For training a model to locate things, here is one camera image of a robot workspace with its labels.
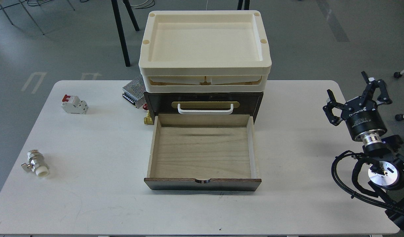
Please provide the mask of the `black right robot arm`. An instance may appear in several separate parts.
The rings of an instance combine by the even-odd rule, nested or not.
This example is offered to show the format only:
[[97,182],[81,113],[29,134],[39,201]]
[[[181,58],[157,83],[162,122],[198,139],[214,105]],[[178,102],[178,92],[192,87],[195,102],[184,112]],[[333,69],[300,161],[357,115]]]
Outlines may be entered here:
[[[366,87],[360,96],[345,103],[336,101],[331,90],[323,111],[329,122],[337,126],[345,122],[351,139],[363,143],[363,152],[347,150],[335,157],[331,174],[336,184],[351,198],[385,209],[387,217],[404,232],[404,198],[395,201],[387,190],[404,188],[404,156],[398,153],[403,141],[399,135],[383,138],[387,128],[378,112],[378,106],[392,103],[387,85],[362,72]],[[356,190],[348,187],[337,174],[337,165],[351,156],[354,165],[351,182]]]

